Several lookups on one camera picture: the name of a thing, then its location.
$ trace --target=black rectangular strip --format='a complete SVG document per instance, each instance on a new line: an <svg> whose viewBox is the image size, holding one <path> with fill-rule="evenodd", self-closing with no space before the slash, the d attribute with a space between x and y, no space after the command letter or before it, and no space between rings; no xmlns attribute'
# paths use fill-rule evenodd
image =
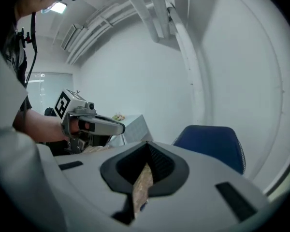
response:
<svg viewBox="0 0 290 232"><path fill-rule="evenodd" d="M216 188L240 222L257 212L230 183L220 183Z"/></svg>
<svg viewBox="0 0 290 232"><path fill-rule="evenodd" d="M81 166L81 165L83 165L83 163L81 161L77 160L77 161L72 161L72 162L60 164L59 168L61 170L67 170L69 168L75 168L75 167L78 167L78 166Z"/></svg>

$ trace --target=black and white marker cube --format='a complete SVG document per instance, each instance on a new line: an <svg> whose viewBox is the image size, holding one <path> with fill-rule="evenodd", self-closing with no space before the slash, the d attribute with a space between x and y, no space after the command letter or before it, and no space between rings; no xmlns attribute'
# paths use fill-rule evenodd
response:
<svg viewBox="0 0 290 232"><path fill-rule="evenodd" d="M61 122L63 122L67 112L72 112L78 106L85 106L85 104L86 100L79 94L68 89L64 89L55 104L54 111L61 119Z"/></svg>

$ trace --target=blue chair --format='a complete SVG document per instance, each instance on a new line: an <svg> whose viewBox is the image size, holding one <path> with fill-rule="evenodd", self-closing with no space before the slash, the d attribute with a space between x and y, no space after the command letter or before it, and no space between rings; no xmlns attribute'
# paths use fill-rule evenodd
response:
<svg viewBox="0 0 290 232"><path fill-rule="evenodd" d="M187 126L173 145L214 157L240 174L245 172L242 146L229 127Z"/></svg>

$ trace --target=person's arm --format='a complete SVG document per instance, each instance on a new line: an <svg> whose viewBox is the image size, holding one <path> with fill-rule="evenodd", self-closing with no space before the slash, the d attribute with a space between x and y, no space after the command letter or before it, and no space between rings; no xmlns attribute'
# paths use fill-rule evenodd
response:
<svg viewBox="0 0 290 232"><path fill-rule="evenodd" d="M13 126L17 131L21 131L30 136L36 142L57 142L65 140L61 130L60 120L57 117L43 116L31 109L26 112L25 126L23 112L20 111L15 117ZM78 120L70 121L71 133L79 131Z"/></svg>

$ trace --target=frosted glass window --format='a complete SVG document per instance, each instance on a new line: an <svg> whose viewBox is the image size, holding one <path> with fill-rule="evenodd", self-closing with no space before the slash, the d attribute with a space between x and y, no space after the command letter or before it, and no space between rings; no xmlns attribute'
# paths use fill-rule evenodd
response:
<svg viewBox="0 0 290 232"><path fill-rule="evenodd" d="M31 73L27 91L32 109L44 115L46 108L55 106L64 88L73 90L71 74Z"/></svg>

